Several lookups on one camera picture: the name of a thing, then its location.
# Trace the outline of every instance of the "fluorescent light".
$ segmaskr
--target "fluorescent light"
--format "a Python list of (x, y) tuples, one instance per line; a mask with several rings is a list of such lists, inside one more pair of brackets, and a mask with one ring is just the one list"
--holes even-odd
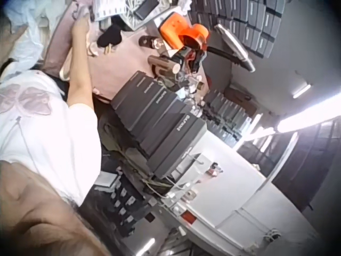
[[(262, 126), (260, 126), (260, 127), (258, 127), (258, 129), (257, 129), (257, 131), (256, 131), (255, 133), (261, 132), (261, 131), (263, 131), (263, 130), (264, 130), (264, 128), (263, 128)], [(257, 142), (259, 142), (259, 139), (254, 139), (254, 141), (252, 142), (252, 144), (253, 144), (253, 145), (256, 145)]]
[(245, 138), (247, 138), (250, 133), (252, 132), (252, 130), (256, 127), (256, 125), (258, 124), (259, 120), (261, 120), (263, 114), (257, 114), (255, 116), (255, 118), (252, 120), (250, 127), (247, 129), (246, 133), (244, 134), (244, 136), (241, 137), (241, 139), (233, 146), (233, 150), (237, 151), (241, 145), (244, 143)]
[(136, 256), (142, 256), (147, 250), (151, 248), (151, 246), (155, 243), (155, 238), (152, 238), (149, 240), (145, 246), (139, 250), (139, 252), (136, 254)]
[(282, 120), (277, 129), (279, 132), (290, 132), (323, 123), (341, 115), (340, 104), (341, 93)]
[(273, 135), (273, 134), (275, 134), (275, 130), (273, 129), (273, 127), (270, 127), (262, 131), (259, 131), (259, 132), (256, 131), (255, 133), (250, 134), (247, 138), (245, 138), (245, 141), (251, 141), (251, 140), (255, 140), (255, 139)]
[(271, 140), (272, 140), (273, 136), (269, 135), (268, 138), (266, 139), (266, 141), (264, 142), (263, 146), (261, 147), (261, 152), (264, 153), (267, 149), (267, 147), (269, 146)]
[(304, 87), (303, 89), (299, 90), (297, 93), (294, 94), (293, 98), (296, 99), (299, 96), (301, 96), (303, 93), (305, 93), (307, 90), (309, 90), (311, 87), (311, 84), (308, 84), (306, 87)]

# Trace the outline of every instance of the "person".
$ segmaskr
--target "person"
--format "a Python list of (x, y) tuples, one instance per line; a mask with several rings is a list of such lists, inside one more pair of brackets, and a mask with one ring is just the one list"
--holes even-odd
[(72, 29), (67, 102), (38, 70), (0, 84), (0, 228), (15, 255), (109, 255), (72, 208), (101, 165), (88, 31), (87, 14)]

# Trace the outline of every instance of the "small component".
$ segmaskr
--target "small component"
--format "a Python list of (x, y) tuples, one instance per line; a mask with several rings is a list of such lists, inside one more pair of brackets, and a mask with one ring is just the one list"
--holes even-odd
[(156, 36), (141, 36), (139, 39), (139, 46), (158, 50), (164, 46), (164, 41)]
[(124, 215), (126, 212), (127, 212), (127, 210), (126, 210), (125, 208), (122, 208), (122, 209), (119, 211), (119, 215)]
[(111, 52), (111, 44), (104, 48), (104, 54), (107, 55)]
[(147, 18), (149, 13), (151, 13), (156, 6), (159, 5), (158, 0), (145, 0), (134, 12), (134, 14), (140, 19), (144, 20)]
[(212, 177), (217, 177), (222, 172), (223, 170), (219, 167), (218, 163), (213, 163), (206, 173)]
[(115, 208), (117, 208), (117, 207), (119, 207), (120, 206), (120, 204), (121, 204), (121, 202), (119, 201), (119, 200), (117, 200), (116, 202), (115, 202)]
[(160, 67), (164, 70), (171, 70), (173, 74), (177, 74), (181, 68), (179, 63), (154, 55), (149, 55), (148, 64), (151, 66)]

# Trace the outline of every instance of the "metal part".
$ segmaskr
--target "metal part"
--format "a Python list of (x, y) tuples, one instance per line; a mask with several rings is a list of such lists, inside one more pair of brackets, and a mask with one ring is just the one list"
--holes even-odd
[(237, 39), (237, 37), (232, 34), (232, 32), (226, 28), (224, 28), (221, 24), (217, 24), (215, 29), (222, 36), (224, 42), (229, 46), (229, 48), (233, 51), (233, 53), (237, 56), (238, 59), (234, 58), (232, 55), (220, 51), (219, 49), (215, 49), (213, 47), (208, 47), (207, 51), (230, 59), (234, 63), (237, 63), (247, 69), (250, 72), (254, 72), (256, 70), (255, 66), (252, 63), (252, 59), (249, 58), (249, 54), (247, 50), (244, 48), (242, 43)]
[(164, 70), (171, 71), (173, 74), (177, 74), (181, 69), (180, 64), (172, 60), (168, 60), (165, 57), (157, 57), (154, 55), (150, 55), (148, 56), (147, 61), (149, 65), (151, 66), (154, 65)]
[(139, 46), (158, 50), (165, 45), (164, 41), (156, 36), (141, 36)]

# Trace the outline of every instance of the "pink cloth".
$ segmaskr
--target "pink cloth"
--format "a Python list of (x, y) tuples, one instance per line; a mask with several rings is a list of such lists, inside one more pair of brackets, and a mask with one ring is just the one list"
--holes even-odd
[[(59, 71), (71, 48), (71, 28), (74, 24), (72, 13), (76, 10), (77, 4), (72, 2), (60, 20), (47, 49), (43, 71), (52, 76), (59, 77)], [(100, 33), (98, 23), (93, 23), (90, 42), (95, 42)], [(145, 29), (134, 33), (123, 32), (122, 42), (110, 54), (104, 55), (101, 50), (98, 57), (88, 57), (92, 84), (99, 95), (112, 99), (137, 70), (153, 77), (147, 58), (151, 54), (158, 55), (158, 52), (139, 46), (139, 38), (143, 35), (147, 35)], [(203, 70), (200, 73), (205, 83), (200, 94), (205, 95), (208, 90), (207, 82)]]

